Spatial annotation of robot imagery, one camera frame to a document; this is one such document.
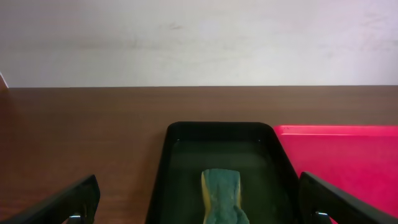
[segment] teal and yellow object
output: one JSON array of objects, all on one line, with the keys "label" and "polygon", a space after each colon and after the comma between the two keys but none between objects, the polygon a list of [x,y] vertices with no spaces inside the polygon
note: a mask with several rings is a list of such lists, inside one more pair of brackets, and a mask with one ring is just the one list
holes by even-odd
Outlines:
[{"label": "teal and yellow object", "polygon": [[203,224],[249,224],[241,208],[241,176],[238,171],[208,169],[201,173],[205,203]]}]

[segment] table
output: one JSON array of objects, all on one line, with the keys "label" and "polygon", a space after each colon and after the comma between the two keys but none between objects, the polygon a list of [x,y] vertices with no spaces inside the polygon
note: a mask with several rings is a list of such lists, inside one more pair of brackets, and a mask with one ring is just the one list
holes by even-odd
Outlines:
[{"label": "table", "polygon": [[144,223],[176,121],[398,125],[398,86],[11,88],[0,93],[0,220],[95,174],[96,223]]}]

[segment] black tray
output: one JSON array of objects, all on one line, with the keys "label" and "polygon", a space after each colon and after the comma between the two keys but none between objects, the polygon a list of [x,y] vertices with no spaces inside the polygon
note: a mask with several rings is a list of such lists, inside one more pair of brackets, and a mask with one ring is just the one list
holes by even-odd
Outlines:
[{"label": "black tray", "polygon": [[167,130],[146,223],[202,224],[200,177],[212,168],[240,172],[251,224],[297,219],[299,180],[270,126],[177,122]]}]

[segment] white wall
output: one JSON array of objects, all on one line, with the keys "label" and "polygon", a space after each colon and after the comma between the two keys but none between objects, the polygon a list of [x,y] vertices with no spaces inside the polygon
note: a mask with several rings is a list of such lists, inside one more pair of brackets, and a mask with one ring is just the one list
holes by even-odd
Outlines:
[{"label": "white wall", "polygon": [[10,87],[398,85],[396,0],[2,0]]}]

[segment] red plastic bin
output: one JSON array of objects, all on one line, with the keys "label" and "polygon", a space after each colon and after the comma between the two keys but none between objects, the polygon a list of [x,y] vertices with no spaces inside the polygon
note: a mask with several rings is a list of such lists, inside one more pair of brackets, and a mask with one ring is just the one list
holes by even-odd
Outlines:
[{"label": "red plastic bin", "polygon": [[398,218],[398,126],[274,129],[297,175],[309,171]]}]

